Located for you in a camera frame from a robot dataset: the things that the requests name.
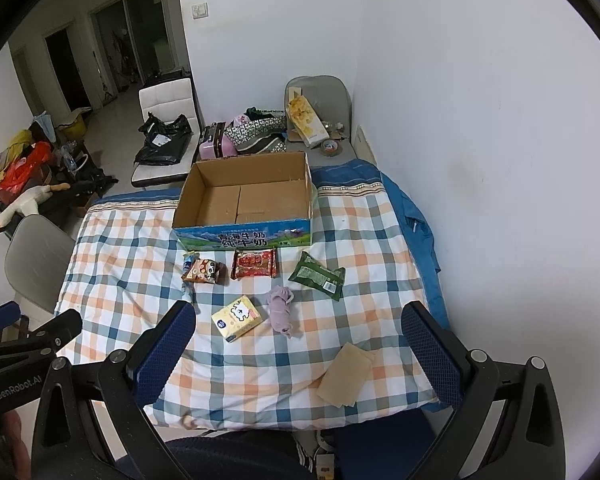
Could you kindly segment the yellow tissue pack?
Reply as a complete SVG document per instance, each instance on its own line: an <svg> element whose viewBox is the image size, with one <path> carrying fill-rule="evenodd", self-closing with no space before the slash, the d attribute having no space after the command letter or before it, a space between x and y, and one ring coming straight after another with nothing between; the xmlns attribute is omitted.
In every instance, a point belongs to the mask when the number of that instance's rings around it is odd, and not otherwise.
<svg viewBox="0 0 600 480"><path fill-rule="evenodd" d="M215 314L212 323L226 342L233 342L262 323L262 316L247 296L241 296Z"/></svg>

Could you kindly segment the orange sunflower seed packet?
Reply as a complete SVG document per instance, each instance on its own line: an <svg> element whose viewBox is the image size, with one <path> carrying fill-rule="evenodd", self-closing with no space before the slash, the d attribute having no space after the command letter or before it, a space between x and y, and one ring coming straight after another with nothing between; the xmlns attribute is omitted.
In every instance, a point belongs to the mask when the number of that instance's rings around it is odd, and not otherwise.
<svg viewBox="0 0 600 480"><path fill-rule="evenodd" d="M212 285L222 283L226 274L226 265L224 263L199 257L198 264L196 283Z"/></svg>

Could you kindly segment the green snack packet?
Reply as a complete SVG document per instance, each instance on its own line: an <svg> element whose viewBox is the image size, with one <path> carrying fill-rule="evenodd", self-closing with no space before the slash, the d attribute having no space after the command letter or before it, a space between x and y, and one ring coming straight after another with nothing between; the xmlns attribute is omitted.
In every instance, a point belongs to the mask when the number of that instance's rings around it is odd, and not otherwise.
<svg viewBox="0 0 600 480"><path fill-rule="evenodd" d="M345 268L329 269L308 252L302 252L289 281L324 292L332 300L339 301L342 298L345 278Z"/></svg>

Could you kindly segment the purple socks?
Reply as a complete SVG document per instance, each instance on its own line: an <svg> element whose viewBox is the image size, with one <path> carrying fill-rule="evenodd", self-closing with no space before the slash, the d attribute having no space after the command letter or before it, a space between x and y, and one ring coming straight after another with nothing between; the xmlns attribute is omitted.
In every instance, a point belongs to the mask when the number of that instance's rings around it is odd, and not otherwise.
<svg viewBox="0 0 600 480"><path fill-rule="evenodd" d="M291 335L290 304L294 294L286 286L274 286L268 293L268 319L274 332L289 337Z"/></svg>

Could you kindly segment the red snack packet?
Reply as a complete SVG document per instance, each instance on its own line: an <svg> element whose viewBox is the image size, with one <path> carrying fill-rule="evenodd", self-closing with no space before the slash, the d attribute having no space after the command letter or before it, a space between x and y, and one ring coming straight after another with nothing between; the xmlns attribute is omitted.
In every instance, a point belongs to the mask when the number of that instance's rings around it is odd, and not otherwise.
<svg viewBox="0 0 600 480"><path fill-rule="evenodd" d="M275 248L262 250L236 250L230 269L232 280L242 278L276 278L277 250Z"/></svg>

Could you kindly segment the blue wet wipes packet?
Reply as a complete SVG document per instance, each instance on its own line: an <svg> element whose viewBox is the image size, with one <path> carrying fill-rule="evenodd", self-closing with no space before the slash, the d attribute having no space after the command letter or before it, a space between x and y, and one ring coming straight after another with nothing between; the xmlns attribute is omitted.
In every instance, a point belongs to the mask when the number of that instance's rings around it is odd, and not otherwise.
<svg viewBox="0 0 600 480"><path fill-rule="evenodd" d="M182 282L192 288L198 276L199 255L196 252L186 252L183 262Z"/></svg>

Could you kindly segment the grey chair at left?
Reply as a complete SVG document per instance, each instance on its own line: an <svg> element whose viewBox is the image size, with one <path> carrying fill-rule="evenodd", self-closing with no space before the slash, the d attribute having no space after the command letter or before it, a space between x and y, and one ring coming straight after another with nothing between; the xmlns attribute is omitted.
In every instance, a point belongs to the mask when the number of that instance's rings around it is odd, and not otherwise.
<svg viewBox="0 0 600 480"><path fill-rule="evenodd" d="M14 291L53 313L76 242L40 214L22 219L5 256L5 275Z"/></svg>

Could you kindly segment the white goose plush toy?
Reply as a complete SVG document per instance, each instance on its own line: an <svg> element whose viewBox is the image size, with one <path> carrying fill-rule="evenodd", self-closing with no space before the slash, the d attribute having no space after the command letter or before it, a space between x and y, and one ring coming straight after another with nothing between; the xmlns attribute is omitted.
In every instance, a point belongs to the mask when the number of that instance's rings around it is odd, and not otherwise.
<svg viewBox="0 0 600 480"><path fill-rule="evenodd" d="M38 205L46 202L55 192L67 191L69 183L37 185L21 193L11 204L0 212L0 232L12 222L15 214L27 217L38 214Z"/></svg>

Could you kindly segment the red plastic bag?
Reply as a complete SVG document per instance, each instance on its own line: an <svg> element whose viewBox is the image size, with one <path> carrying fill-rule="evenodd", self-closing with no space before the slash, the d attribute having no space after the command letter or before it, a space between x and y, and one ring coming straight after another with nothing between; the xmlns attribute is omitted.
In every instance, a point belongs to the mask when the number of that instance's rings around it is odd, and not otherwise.
<svg viewBox="0 0 600 480"><path fill-rule="evenodd" d="M52 146L44 141L35 143L27 156L14 160L0 182L0 202L11 204L23 191L30 179L41 173L43 165L54 159Z"/></svg>

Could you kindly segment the yellow bag on floor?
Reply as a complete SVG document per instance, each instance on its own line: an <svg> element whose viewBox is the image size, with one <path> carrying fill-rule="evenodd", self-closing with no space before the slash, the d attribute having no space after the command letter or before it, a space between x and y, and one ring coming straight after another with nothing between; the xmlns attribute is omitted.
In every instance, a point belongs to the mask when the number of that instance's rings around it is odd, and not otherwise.
<svg viewBox="0 0 600 480"><path fill-rule="evenodd" d="M76 108L66 118L61 119L56 127L56 131L67 140L82 140L86 136L87 122L92 111L89 106Z"/></svg>

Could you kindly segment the open cardboard box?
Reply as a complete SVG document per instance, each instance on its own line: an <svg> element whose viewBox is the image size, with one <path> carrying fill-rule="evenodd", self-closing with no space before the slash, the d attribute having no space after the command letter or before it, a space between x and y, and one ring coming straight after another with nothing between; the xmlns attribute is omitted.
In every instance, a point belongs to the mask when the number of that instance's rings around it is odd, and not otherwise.
<svg viewBox="0 0 600 480"><path fill-rule="evenodd" d="M200 252L309 246L313 207L302 152L202 160L182 187L172 230Z"/></svg>

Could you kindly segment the black plastic bag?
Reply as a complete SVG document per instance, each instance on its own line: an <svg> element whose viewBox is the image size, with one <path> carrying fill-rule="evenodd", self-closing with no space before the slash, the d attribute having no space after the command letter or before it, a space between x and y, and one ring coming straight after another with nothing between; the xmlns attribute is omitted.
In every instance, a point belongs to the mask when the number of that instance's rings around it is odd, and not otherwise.
<svg viewBox="0 0 600 480"><path fill-rule="evenodd" d="M178 115L173 122L163 122L149 113L138 131L143 133L144 144L136 153L134 162L146 166L178 164L193 135L192 127L184 114Z"/></svg>

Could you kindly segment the flat cardboard piece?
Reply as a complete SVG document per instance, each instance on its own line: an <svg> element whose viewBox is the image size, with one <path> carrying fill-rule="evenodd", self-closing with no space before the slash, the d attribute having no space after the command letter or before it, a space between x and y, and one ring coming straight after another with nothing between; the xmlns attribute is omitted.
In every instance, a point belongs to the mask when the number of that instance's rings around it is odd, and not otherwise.
<svg viewBox="0 0 600 480"><path fill-rule="evenodd" d="M356 128L356 133L352 140L352 146L357 158L363 159L374 166L377 165L376 157L361 126Z"/></svg>

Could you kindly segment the white leather chair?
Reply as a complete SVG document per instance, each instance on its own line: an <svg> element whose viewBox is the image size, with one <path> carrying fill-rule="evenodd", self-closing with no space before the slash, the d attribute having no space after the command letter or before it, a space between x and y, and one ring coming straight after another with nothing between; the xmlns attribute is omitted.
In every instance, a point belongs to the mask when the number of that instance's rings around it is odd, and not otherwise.
<svg viewBox="0 0 600 480"><path fill-rule="evenodd" d="M138 92L144 145L134 159L134 188L182 182L195 161L200 140L191 76L166 80Z"/></svg>

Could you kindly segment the yellow chips box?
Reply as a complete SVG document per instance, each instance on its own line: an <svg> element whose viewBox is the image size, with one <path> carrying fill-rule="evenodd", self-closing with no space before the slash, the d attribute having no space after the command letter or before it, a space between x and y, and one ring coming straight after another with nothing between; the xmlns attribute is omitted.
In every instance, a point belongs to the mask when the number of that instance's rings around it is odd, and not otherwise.
<svg viewBox="0 0 600 480"><path fill-rule="evenodd" d="M299 94L289 101L287 116L307 148L315 148L329 139L321 119L305 96Z"/></svg>

